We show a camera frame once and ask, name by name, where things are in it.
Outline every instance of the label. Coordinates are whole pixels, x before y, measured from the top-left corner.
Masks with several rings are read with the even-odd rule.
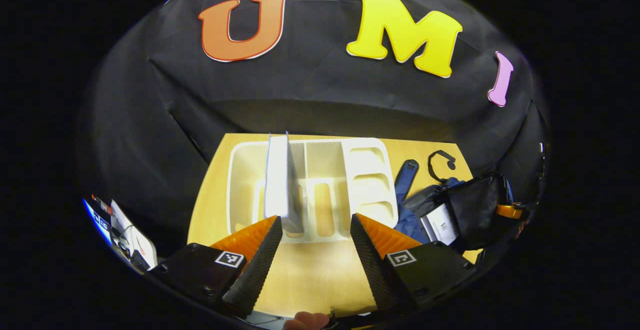
[[[231,253],[230,251],[223,251],[222,254],[215,260],[218,264],[224,266],[230,266],[238,268],[245,258],[242,254]]]
[[[95,225],[96,229],[98,229],[98,231],[100,232],[102,237],[105,239],[105,241],[109,245],[111,245],[112,244],[112,240],[111,240],[110,233],[109,233],[111,227],[109,226],[109,224],[103,219],[103,217],[101,217],[98,214],[98,212],[96,212],[91,207],[91,205],[89,205],[87,200],[82,199],[82,202],[84,203],[84,206],[86,207],[87,212],[89,213],[89,216],[93,220],[93,224]]]
[[[430,241],[441,241],[445,245],[450,245],[458,238],[458,230],[451,221],[451,215],[445,204],[430,211],[429,214],[420,218],[420,221]]]
[[[406,264],[416,262],[416,258],[409,252],[409,250],[389,253],[386,257],[389,258],[393,267],[404,266]]]

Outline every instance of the black fabric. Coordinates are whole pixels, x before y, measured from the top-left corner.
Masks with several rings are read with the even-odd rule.
[[[433,209],[436,209],[436,197],[442,189],[442,185],[429,185],[415,193],[411,198],[404,200],[402,207],[411,210],[420,219]]]
[[[461,246],[477,250],[502,239],[517,229],[519,220],[496,214],[498,204],[508,203],[506,178],[489,173],[446,191],[446,204],[460,232]]]
[[[537,75],[512,42],[463,0],[402,0],[415,21],[438,10],[461,23],[448,79],[354,57],[361,0],[286,0],[281,39],[244,61],[204,53],[198,14],[226,0],[170,0],[109,52],[89,84],[77,153],[85,194],[113,198],[168,256],[186,243],[208,163],[226,132],[372,136],[456,143],[477,176],[499,169],[534,197],[532,147],[548,124]],[[233,39],[251,38],[259,5],[240,0]],[[414,57],[422,52],[419,48]],[[507,104],[487,100],[496,50],[514,66]]]

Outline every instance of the orange letter u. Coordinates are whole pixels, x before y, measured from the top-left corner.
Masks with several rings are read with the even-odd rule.
[[[247,40],[233,40],[229,35],[231,10],[240,4],[240,0],[227,0],[199,14],[202,49],[211,59],[221,62],[251,59],[263,55],[278,43],[282,35],[285,0],[253,1],[260,3],[258,32]]]

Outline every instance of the white dish rack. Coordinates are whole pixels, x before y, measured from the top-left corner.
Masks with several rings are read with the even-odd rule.
[[[391,165],[382,141],[346,138],[289,143],[301,194],[304,232],[284,232],[282,242],[349,239],[350,218],[356,212],[391,228],[398,223]],[[265,216],[263,195],[268,146],[268,141],[247,142],[231,151],[226,193],[229,234]],[[316,201],[318,196],[325,199]]]

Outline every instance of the blue cloth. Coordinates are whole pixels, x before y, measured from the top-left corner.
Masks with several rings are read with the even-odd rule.
[[[439,191],[441,191],[443,188],[451,188],[462,183],[464,183],[464,181],[460,181],[456,178],[449,178],[446,180],[444,185],[430,185],[430,187],[432,188],[432,190],[430,190],[431,193],[427,197],[425,197],[422,203],[424,204],[433,201],[434,195],[436,193],[439,193]],[[418,219],[414,212],[402,206],[403,203],[406,203],[409,200],[411,200],[411,198],[398,204],[398,224],[393,229],[398,230],[398,232],[411,237],[421,244],[426,244],[430,241],[427,235],[423,232],[422,222],[420,221],[420,219]]]

